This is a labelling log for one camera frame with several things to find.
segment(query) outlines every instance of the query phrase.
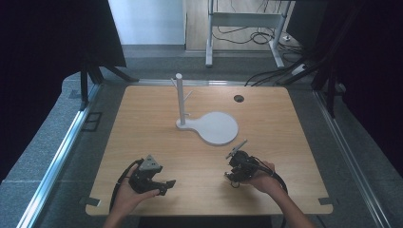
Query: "black curtain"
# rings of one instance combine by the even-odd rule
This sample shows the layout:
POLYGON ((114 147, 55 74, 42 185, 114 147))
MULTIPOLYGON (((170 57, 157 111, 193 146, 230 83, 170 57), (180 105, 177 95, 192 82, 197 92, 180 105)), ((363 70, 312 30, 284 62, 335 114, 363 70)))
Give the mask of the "black curtain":
POLYGON ((125 67, 107 0, 2 0, 1 180, 53 108, 64 79, 88 55, 125 67))
POLYGON ((403 176, 403 4, 367 1, 343 40, 337 75, 346 105, 403 176))

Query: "white pole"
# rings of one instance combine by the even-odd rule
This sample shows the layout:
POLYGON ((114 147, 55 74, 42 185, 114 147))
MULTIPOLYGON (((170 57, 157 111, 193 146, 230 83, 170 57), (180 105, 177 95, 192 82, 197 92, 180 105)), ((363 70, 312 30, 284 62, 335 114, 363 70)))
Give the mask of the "white pole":
POLYGON ((185 125, 182 75, 180 73, 177 73, 175 76, 177 79, 179 114, 181 116, 181 125, 185 125))
POLYGON ((288 9, 290 8, 290 5, 291 5, 291 1, 288 1, 287 6, 284 8, 284 10, 281 13, 281 17, 278 22, 278 27, 276 28, 277 30, 276 30, 275 39, 273 40, 273 47, 275 47, 275 48, 278 45, 279 37, 281 36, 282 30, 284 29, 285 20, 287 19, 287 13, 288 13, 288 9))
POLYGON ((213 39, 213 8, 214 8, 214 0, 208 1, 208 37, 207 37, 207 46, 211 47, 211 40, 213 39))

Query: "black circular hole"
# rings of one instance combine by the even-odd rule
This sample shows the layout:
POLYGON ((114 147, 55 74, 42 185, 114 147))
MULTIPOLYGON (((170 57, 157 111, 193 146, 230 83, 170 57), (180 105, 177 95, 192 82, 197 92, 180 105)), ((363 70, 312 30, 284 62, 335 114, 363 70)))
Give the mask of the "black circular hole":
POLYGON ((238 103, 242 103, 244 100, 245 99, 241 95, 235 95, 235 97, 234 97, 234 101, 236 101, 238 103))

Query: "wooden tabletop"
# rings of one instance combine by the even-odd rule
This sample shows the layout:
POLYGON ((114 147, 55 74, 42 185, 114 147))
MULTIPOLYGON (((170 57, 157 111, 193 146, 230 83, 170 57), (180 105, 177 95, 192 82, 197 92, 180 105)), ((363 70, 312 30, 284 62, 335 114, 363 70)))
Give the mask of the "wooden tabletop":
POLYGON ((329 214, 331 204, 319 199, 328 193, 306 141, 297 113, 285 88, 245 86, 185 86, 193 91, 185 102, 188 118, 211 111, 231 114, 238 136, 224 146, 205 143, 196 132, 179 130, 177 91, 174 86, 129 86, 111 130, 91 198, 90 215, 107 215, 117 179, 134 161, 152 155, 163 166, 154 181, 176 180, 165 196, 142 202, 139 216, 229 216, 281 214, 273 200, 250 185, 231 186, 223 175, 231 166, 225 157, 244 139, 242 150, 273 162, 287 184, 290 197, 306 214, 329 214), (244 98, 242 103, 234 100, 244 98))

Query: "metal frame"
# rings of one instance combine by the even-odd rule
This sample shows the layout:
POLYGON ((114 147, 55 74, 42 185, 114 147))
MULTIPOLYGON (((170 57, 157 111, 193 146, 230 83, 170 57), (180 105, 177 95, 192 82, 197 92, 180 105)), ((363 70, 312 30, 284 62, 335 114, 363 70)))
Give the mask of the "metal frame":
MULTIPOLYGON (((89 100, 93 101, 95 96, 99 91, 100 86, 94 85, 89 94, 89 100)), ((54 183, 63 168, 63 164, 65 163, 67 156, 74 145, 75 140, 78 137, 78 133, 80 132, 81 127, 83 126, 86 116, 88 115, 89 110, 92 107, 93 102, 88 102, 88 106, 84 110, 78 111, 76 114, 65 138, 59 146, 59 149, 56 152, 45 176, 42 178, 39 187, 36 189, 35 194, 33 195, 30 203, 21 217, 17 228, 19 227, 32 227, 39 217, 46 200, 50 194, 50 191, 53 188, 54 183)))
POLYGON ((343 136, 340 128, 336 120, 331 116, 331 114, 327 111, 326 102, 323 98, 322 94, 318 91, 314 91, 314 95, 317 98, 317 102, 322 111, 323 117, 325 118, 327 124, 329 125, 330 130, 332 131, 333 136, 335 137, 336 143, 340 148, 341 154, 352 173, 353 179, 357 184, 358 190, 360 191, 362 198, 364 199, 367 207, 373 216, 375 224, 377 227, 392 227, 386 218, 384 210, 379 203, 378 198, 374 194, 374 191, 371 185, 368 183, 367 178, 364 173, 361 171, 358 162, 355 159, 355 156, 347 144, 346 139, 343 136))
POLYGON ((205 47, 205 65, 211 67, 213 65, 213 27, 254 27, 254 28, 274 28, 276 29, 275 38, 269 42, 270 49, 275 58, 278 68, 283 68, 284 63, 278 54, 278 41, 284 28, 287 13, 291 5, 291 1, 287 2, 287 6, 281 14, 267 13, 232 13, 232 12, 214 12, 214 0, 208 1, 208 37, 205 47))

